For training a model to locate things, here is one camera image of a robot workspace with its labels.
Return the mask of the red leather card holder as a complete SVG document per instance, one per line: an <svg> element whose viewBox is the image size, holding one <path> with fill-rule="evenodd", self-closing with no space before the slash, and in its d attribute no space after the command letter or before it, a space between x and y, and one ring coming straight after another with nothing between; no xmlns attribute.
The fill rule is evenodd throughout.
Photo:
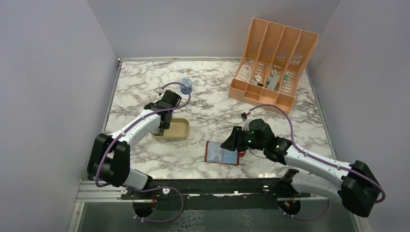
<svg viewBox="0 0 410 232"><path fill-rule="evenodd" d="M239 165L240 158L244 157L246 152L229 151L221 148L221 144L221 142L206 142L204 162Z"/></svg>

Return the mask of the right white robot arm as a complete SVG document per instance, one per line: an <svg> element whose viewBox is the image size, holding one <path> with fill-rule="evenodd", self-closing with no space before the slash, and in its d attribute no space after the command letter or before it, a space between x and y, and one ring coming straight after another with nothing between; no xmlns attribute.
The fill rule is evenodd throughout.
<svg viewBox="0 0 410 232"><path fill-rule="evenodd" d="M305 170L279 183L286 197L294 193L310 193L340 201L351 213L367 218L382 193L369 166L362 161L353 164L312 153L289 140L276 136L262 119L252 119L244 126L235 126L221 148L242 152L260 150L265 157L283 165Z"/></svg>

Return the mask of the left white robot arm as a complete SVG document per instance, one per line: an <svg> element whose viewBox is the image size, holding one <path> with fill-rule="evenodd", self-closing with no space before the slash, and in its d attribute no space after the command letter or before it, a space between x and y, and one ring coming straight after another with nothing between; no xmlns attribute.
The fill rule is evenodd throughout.
<svg viewBox="0 0 410 232"><path fill-rule="evenodd" d="M112 134L100 133L94 140L87 173L97 186L131 187L139 198L152 192L151 176L131 168L131 150L148 134L170 128L172 112L180 108L181 96L170 90L161 99L144 106L141 114Z"/></svg>

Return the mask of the beige oval tray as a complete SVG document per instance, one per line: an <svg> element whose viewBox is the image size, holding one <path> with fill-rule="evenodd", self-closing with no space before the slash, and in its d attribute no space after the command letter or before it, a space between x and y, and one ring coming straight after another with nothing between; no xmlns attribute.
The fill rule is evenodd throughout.
<svg viewBox="0 0 410 232"><path fill-rule="evenodd" d="M185 118L173 118L169 129L157 129L151 136L156 140L185 140L190 132L190 123Z"/></svg>

